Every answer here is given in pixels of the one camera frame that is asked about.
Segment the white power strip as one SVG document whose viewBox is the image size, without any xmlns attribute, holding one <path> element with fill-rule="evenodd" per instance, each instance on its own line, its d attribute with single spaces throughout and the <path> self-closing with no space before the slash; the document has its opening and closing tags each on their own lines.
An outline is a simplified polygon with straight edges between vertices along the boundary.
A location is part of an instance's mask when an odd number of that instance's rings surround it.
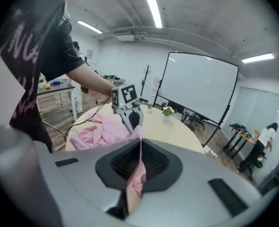
<svg viewBox="0 0 279 227">
<path fill-rule="evenodd" d="M 211 156 L 211 157 L 217 159 L 218 154 L 217 154 L 216 152 L 214 152 L 214 151 L 213 151 L 210 147 L 208 147 L 207 145 L 203 148 L 203 150 L 204 150 L 204 152 L 205 152 L 207 155 L 209 155 L 209 156 Z"/>
</svg>

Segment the dark desk with white legs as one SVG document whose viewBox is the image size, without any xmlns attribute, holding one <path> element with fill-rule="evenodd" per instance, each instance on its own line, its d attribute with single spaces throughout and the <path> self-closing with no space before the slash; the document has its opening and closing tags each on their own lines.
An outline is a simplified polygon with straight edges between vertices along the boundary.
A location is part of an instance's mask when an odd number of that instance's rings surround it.
<svg viewBox="0 0 279 227">
<path fill-rule="evenodd" d="M 45 86 L 42 88 L 38 88 L 37 90 L 37 99 L 41 99 L 48 96 L 59 95 L 60 105 L 63 105 L 63 98 L 62 94 L 71 94 L 71 108 L 72 108 L 72 115 L 74 121 L 77 120 L 76 116 L 76 107 L 75 107 L 75 99 L 74 99 L 74 86 L 68 83 L 66 79 L 59 80 L 60 84 L 51 86 L 50 88 L 46 89 Z"/>
</svg>

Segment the person's left forearm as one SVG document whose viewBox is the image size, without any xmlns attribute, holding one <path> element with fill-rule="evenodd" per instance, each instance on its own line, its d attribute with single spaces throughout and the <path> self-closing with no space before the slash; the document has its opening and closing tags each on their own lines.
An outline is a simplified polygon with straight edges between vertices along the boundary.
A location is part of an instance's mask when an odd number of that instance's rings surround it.
<svg viewBox="0 0 279 227">
<path fill-rule="evenodd" d="M 101 77 L 86 64 L 80 65 L 66 75 L 81 86 L 105 96 L 111 96 L 112 89 L 114 88 L 110 82 Z"/>
</svg>

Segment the white-flowered potted plant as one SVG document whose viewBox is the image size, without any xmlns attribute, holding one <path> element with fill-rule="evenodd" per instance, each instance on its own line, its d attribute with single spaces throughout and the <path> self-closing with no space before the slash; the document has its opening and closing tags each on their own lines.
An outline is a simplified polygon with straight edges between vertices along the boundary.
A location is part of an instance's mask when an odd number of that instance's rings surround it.
<svg viewBox="0 0 279 227">
<path fill-rule="evenodd" d="M 169 122 L 170 119 L 172 118 L 172 115 L 174 114 L 174 109 L 170 106 L 165 106 L 162 108 L 162 114 L 164 116 L 163 121 L 164 122 Z"/>
</svg>

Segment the white water dispenser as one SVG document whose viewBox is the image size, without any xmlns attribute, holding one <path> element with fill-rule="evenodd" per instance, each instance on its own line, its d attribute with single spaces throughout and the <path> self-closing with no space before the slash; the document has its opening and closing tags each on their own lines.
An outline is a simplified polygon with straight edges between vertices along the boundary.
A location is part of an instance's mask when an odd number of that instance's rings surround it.
<svg viewBox="0 0 279 227">
<path fill-rule="evenodd" d="M 154 80 L 153 80 L 153 87 L 152 87 L 152 95 L 154 97 L 156 97 L 157 92 L 160 88 L 160 85 L 161 85 L 161 78 L 155 77 Z"/>
</svg>

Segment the white ceiling air conditioner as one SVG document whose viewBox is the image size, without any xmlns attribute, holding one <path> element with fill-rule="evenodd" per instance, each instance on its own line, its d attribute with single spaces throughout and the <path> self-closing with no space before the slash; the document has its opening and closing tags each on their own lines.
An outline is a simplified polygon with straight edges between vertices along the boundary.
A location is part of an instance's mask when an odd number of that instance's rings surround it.
<svg viewBox="0 0 279 227">
<path fill-rule="evenodd" d="M 135 37 L 129 30 L 113 31 L 113 36 L 122 42 L 134 41 Z"/>
</svg>

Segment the black coat rack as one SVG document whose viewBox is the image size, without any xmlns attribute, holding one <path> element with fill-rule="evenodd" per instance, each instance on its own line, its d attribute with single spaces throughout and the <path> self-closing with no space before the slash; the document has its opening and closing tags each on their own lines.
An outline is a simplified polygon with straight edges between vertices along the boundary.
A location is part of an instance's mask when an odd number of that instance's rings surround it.
<svg viewBox="0 0 279 227">
<path fill-rule="evenodd" d="M 147 83 L 148 75 L 151 73 L 151 68 L 152 68 L 152 66 L 150 64 L 146 64 L 146 67 L 144 68 L 144 77 L 143 77 L 142 82 L 141 82 L 141 93 L 140 93 L 140 96 L 141 96 L 142 99 L 145 99 L 144 89 L 145 89 L 145 86 L 146 86 L 146 83 Z"/>
</svg>

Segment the pink cartoon sweatshirt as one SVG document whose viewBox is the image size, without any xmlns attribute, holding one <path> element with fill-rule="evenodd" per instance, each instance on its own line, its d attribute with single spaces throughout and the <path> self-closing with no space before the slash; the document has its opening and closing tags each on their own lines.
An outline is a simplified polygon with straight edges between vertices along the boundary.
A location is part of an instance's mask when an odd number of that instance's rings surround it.
<svg viewBox="0 0 279 227">
<path fill-rule="evenodd" d="M 130 133 L 123 123 L 112 120 L 101 114 L 89 114 L 92 121 L 101 126 L 90 126 L 82 129 L 70 138 L 70 142 L 77 150 L 91 149 L 99 146 L 107 146 L 126 140 L 142 140 L 142 128 L 136 126 L 135 131 Z M 142 161 L 142 153 L 136 153 L 139 162 L 127 178 L 127 206 L 129 213 L 133 212 L 142 200 L 143 184 L 146 182 L 146 169 Z"/>
</svg>

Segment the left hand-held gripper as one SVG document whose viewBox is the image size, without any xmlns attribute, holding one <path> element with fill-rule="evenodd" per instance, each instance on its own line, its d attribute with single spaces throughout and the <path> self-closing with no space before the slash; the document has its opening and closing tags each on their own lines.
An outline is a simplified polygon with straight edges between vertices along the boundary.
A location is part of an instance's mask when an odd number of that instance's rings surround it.
<svg viewBox="0 0 279 227">
<path fill-rule="evenodd" d="M 111 96 L 113 113 L 121 114 L 128 131 L 132 134 L 138 125 L 142 127 L 144 114 L 134 84 L 112 88 Z"/>
</svg>

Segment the black office chair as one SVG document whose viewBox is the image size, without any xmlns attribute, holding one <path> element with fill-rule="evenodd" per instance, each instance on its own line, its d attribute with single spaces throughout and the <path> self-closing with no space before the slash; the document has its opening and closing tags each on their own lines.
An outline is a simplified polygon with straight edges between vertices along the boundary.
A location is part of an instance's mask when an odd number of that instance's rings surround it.
<svg viewBox="0 0 279 227">
<path fill-rule="evenodd" d="M 185 123 L 186 120 L 188 120 L 188 121 L 190 121 L 189 124 L 191 125 L 192 122 L 193 122 L 194 116 L 195 116 L 195 113 L 185 112 L 185 113 L 183 114 L 183 116 L 182 116 L 181 122 L 182 122 L 182 123 Z"/>
<path fill-rule="evenodd" d="M 205 130 L 205 124 L 207 123 L 207 121 L 209 121 L 208 118 L 202 116 L 202 115 L 197 115 L 195 118 L 194 118 L 194 121 L 196 122 L 196 126 L 198 125 L 201 125 L 202 126 L 202 129 Z"/>
</svg>

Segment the whiteboard on black stand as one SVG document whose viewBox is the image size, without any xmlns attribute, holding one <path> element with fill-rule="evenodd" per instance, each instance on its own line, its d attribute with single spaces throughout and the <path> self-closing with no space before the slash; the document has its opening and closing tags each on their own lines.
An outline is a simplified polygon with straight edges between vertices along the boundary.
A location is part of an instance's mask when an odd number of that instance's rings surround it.
<svg viewBox="0 0 279 227">
<path fill-rule="evenodd" d="M 169 52 L 156 97 L 172 101 L 222 124 L 230 107 L 239 67 L 201 54 Z"/>
</svg>

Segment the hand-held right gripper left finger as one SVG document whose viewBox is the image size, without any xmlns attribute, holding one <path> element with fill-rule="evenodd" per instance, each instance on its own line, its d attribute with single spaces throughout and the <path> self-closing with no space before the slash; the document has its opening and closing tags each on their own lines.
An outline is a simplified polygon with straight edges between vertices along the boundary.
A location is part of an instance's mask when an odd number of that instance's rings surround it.
<svg viewBox="0 0 279 227">
<path fill-rule="evenodd" d="M 138 152 L 138 140 L 52 154 L 37 142 L 42 175 L 63 227 L 138 227 L 127 222 L 127 182 Z"/>
</svg>

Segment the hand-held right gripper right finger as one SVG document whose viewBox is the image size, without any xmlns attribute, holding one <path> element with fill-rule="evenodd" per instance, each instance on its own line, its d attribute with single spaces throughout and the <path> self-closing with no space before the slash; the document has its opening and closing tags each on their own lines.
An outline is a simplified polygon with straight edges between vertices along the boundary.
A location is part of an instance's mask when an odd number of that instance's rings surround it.
<svg viewBox="0 0 279 227">
<path fill-rule="evenodd" d="M 261 198 L 246 179 L 204 154 L 168 143 L 142 142 L 143 199 L 129 215 L 135 227 L 210 227 Z"/>
</svg>

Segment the ceiling light panel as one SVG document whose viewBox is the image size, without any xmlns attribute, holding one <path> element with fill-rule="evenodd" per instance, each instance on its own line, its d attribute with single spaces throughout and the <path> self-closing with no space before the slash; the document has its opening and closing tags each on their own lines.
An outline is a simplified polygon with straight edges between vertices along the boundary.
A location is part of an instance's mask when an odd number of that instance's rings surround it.
<svg viewBox="0 0 279 227">
<path fill-rule="evenodd" d="M 160 16 L 157 0 L 146 0 L 146 1 L 148 3 L 150 11 L 152 13 L 152 17 L 153 17 L 156 28 L 162 28 L 162 21 L 161 21 L 161 16 Z"/>
<path fill-rule="evenodd" d="M 93 27 L 92 25 L 90 25 L 90 24 L 88 24 L 88 23 L 86 23 L 86 22 L 83 22 L 83 21 L 79 20 L 77 23 L 80 24 L 80 25 L 82 25 L 82 26 L 85 26 L 85 27 L 87 27 L 87 28 L 89 28 L 89 29 L 91 29 L 91 30 L 93 30 L 94 32 L 96 32 L 96 33 L 98 33 L 98 34 L 102 34 L 102 31 L 101 31 L 101 30 L 99 30 L 99 29 Z"/>
<path fill-rule="evenodd" d="M 265 61 L 265 60 L 273 60 L 273 59 L 275 59 L 275 56 L 272 53 L 266 53 L 266 54 L 242 59 L 242 63 L 248 64 L 248 63 Z"/>
</svg>

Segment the person's black printed t-shirt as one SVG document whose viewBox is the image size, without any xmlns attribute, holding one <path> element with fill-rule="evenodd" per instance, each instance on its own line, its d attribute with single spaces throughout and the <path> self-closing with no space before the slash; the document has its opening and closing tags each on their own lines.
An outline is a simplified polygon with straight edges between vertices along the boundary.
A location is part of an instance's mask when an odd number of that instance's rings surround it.
<svg viewBox="0 0 279 227">
<path fill-rule="evenodd" d="M 66 0 L 14 0 L 0 24 L 0 56 L 25 89 L 10 125 L 52 151 L 37 107 L 40 75 L 50 81 L 82 65 L 70 32 Z"/>
</svg>

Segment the yellow-top desk with black legs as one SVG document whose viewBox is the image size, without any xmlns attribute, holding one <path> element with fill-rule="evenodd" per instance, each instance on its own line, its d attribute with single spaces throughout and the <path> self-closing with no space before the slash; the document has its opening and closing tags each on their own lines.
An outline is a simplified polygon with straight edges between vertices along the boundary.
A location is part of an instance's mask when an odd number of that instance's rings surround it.
<svg viewBox="0 0 279 227">
<path fill-rule="evenodd" d="M 256 140 L 259 138 L 261 131 L 259 129 L 254 130 L 254 134 L 251 137 L 246 137 L 245 135 L 238 133 L 235 130 L 231 130 L 232 137 L 223 147 L 223 152 L 230 158 L 234 159 L 235 156 L 240 152 L 246 143 L 254 145 Z"/>
</svg>

